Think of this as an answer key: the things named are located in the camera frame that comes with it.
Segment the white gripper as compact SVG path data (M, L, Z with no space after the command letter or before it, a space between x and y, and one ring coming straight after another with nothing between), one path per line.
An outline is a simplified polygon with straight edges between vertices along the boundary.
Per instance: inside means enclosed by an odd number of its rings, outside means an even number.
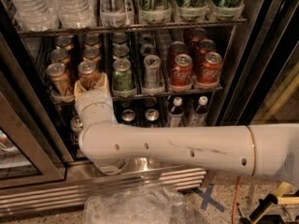
M84 128L102 121L116 121L106 73L98 75L94 90L91 91L87 91L77 80L74 95L75 108Z

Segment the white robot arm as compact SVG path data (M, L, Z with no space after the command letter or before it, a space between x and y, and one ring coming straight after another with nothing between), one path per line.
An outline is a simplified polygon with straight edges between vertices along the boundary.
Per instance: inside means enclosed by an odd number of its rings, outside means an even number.
M78 144L102 173L116 175L129 158L151 158L299 186L299 124L143 128L119 124L102 76L93 90L77 81Z

